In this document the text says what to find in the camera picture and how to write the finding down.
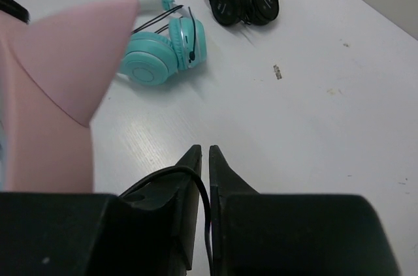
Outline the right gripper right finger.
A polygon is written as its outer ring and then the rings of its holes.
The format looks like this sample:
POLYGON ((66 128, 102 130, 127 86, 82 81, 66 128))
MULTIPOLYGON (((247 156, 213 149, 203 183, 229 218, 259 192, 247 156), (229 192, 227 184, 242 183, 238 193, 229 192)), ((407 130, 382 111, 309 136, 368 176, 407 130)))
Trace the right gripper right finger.
POLYGON ((380 219, 354 194, 262 194, 209 150, 214 275, 399 275, 380 219))

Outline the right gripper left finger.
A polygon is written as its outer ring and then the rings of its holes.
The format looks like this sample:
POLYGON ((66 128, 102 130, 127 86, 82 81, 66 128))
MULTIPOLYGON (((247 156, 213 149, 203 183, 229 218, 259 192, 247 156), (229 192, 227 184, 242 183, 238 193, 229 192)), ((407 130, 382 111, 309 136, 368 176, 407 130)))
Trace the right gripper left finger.
POLYGON ((1 194, 2 275, 185 275, 199 191, 175 173, 122 195, 1 194))

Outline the pink blue cat-ear headphones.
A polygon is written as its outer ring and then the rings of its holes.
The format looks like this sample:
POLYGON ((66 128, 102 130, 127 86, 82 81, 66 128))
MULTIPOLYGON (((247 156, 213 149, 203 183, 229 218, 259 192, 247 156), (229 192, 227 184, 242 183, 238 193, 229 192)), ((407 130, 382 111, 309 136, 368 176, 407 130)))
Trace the pink blue cat-ear headphones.
POLYGON ((138 0, 103 0, 31 24, 1 13, 3 190, 92 192, 90 122, 138 11, 138 0))

